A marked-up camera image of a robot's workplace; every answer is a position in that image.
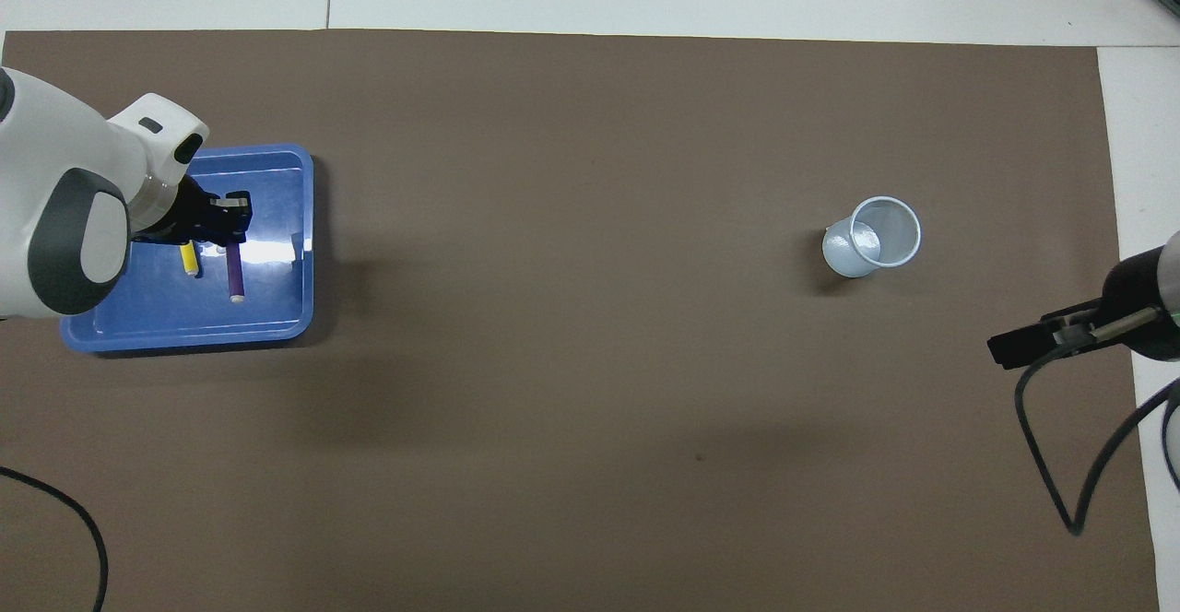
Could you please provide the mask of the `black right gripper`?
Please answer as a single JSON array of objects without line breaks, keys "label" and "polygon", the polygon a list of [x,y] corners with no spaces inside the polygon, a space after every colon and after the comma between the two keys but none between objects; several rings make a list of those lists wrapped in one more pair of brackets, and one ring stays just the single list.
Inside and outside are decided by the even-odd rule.
[{"label": "black right gripper", "polygon": [[1122,259],[1104,277],[1103,292],[1088,304],[986,338],[1003,370],[1028,368],[1058,346],[1076,353],[1125,346],[1158,361],[1179,356],[1179,254],[1176,245],[1150,248]]}]

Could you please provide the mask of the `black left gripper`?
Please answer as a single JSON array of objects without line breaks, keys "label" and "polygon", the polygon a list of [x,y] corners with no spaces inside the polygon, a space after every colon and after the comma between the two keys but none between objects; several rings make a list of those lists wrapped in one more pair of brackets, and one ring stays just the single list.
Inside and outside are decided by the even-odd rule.
[{"label": "black left gripper", "polygon": [[[212,199],[214,229],[206,222],[206,216],[212,213]],[[135,231],[135,242],[181,246],[189,241],[203,241],[227,246],[232,239],[236,245],[241,245],[247,241],[250,225],[253,225],[253,196],[248,191],[231,192],[230,208],[227,208],[222,205],[219,197],[204,191],[194,179],[182,179],[165,216],[151,228]]]}]

